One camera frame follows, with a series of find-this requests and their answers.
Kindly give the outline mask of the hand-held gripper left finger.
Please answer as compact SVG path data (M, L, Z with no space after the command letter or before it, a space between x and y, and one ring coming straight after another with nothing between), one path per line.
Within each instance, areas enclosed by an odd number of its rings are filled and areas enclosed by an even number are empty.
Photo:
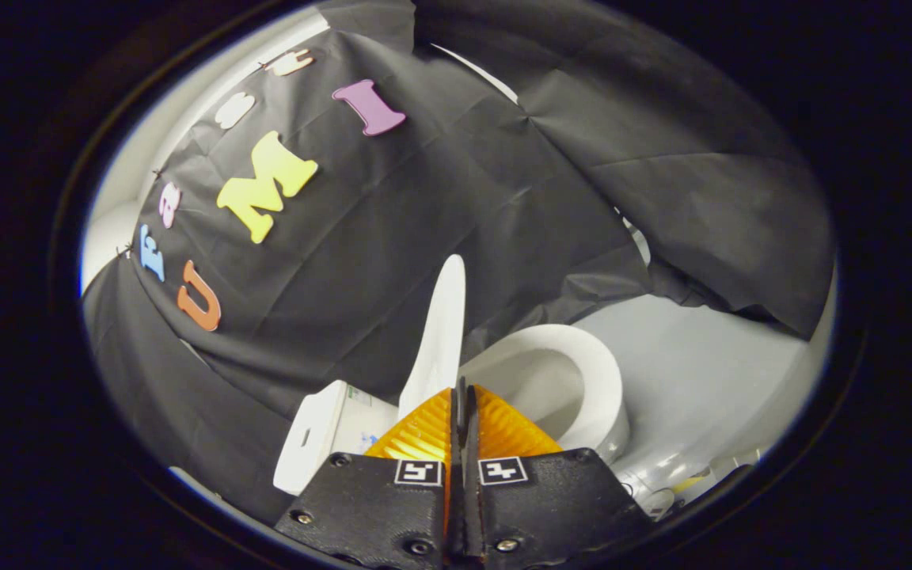
M466 380L439 393L440 450L398 457L333 452L275 524L360 568L448 568L466 544L462 506Z

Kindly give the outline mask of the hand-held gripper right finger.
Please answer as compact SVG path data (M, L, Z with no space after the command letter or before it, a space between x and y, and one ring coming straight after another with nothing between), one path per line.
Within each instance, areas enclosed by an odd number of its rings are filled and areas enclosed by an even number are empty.
M589 447L562 450L484 387L465 403L465 555L481 568L582 568L654 520Z

